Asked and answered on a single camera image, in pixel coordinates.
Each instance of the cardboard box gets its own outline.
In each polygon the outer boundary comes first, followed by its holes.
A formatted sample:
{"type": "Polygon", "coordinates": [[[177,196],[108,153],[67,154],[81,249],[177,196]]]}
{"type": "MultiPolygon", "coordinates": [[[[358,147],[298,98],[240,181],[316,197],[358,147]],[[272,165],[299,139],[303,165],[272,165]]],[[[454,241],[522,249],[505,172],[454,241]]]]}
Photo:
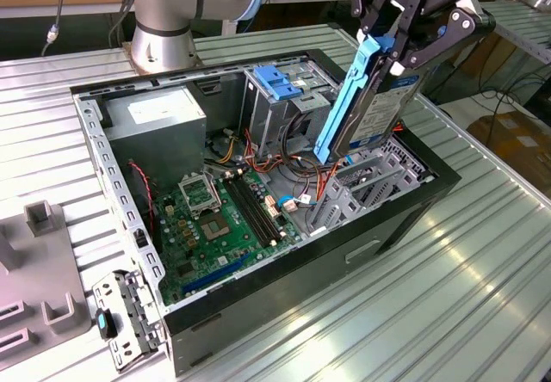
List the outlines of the cardboard box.
{"type": "MultiPolygon", "coordinates": [[[[491,124],[492,116],[484,116],[467,131],[484,144],[491,124]]],[[[543,131],[517,111],[498,114],[488,147],[534,187],[551,197],[551,132],[543,131]]]]}

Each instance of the aluminum table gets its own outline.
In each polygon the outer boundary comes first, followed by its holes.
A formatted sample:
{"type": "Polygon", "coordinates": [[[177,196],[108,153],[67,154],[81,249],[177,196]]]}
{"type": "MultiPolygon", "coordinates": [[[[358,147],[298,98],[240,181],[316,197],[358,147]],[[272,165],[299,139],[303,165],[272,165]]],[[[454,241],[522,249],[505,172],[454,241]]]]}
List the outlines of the aluminum table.
{"type": "MultiPolygon", "coordinates": [[[[354,41],[312,26],[197,41],[206,64],[354,41]]],[[[135,74],[122,50],[0,63],[0,218],[63,206],[91,286],[129,260],[115,234],[68,87],[135,74]]],[[[551,203],[423,97],[406,124],[462,177],[395,248],[179,380],[531,380],[551,367],[551,203]]],[[[161,381],[155,354],[118,375],[96,327],[0,380],[161,381]]]]}
{"type": "Polygon", "coordinates": [[[551,63],[551,14],[518,1],[481,5],[496,19],[496,34],[544,64],[551,63]]]}

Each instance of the blue plastic clip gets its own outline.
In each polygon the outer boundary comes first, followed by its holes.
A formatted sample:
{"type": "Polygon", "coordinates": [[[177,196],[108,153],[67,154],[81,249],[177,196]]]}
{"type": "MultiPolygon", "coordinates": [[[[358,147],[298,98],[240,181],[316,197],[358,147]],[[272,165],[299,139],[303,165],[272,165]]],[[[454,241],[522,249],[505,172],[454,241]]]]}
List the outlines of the blue plastic clip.
{"type": "Polygon", "coordinates": [[[255,76],[265,89],[277,100],[288,100],[302,95],[302,90],[292,85],[287,77],[273,65],[258,66],[255,76]]]}
{"type": "Polygon", "coordinates": [[[358,47],[356,57],[348,69],[335,105],[333,105],[314,146],[313,151],[321,163],[325,164],[329,160],[333,140],[338,136],[341,123],[348,118],[347,113],[352,107],[356,93],[361,91],[368,83],[369,77],[366,70],[368,69],[369,60],[379,51],[387,52],[393,44],[394,38],[392,37],[373,38],[368,35],[358,47]]]}

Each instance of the motherboard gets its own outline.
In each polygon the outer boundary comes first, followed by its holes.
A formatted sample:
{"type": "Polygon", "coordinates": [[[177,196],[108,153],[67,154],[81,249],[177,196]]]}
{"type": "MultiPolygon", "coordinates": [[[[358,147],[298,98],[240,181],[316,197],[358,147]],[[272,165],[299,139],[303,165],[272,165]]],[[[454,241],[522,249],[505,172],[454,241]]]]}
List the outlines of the motherboard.
{"type": "Polygon", "coordinates": [[[166,271],[159,290],[166,305],[300,241],[289,218],[269,205],[271,196],[254,171],[231,180],[192,177],[155,200],[166,271]],[[197,212],[201,203],[211,205],[197,212]]]}

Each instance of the hard drive label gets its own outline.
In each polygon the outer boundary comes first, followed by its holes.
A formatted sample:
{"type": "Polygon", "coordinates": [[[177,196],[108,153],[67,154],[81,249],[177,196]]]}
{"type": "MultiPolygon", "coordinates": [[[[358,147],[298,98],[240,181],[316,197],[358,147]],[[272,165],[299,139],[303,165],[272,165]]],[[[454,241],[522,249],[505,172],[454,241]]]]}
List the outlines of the hard drive label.
{"type": "Polygon", "coordinates": [[[350,139],[350,149],[376,142],[385,135],[388,126],[399,112],[404,97],[417,87],[419,75],[399,78],[387,92],[377,94],[350,139]]]}

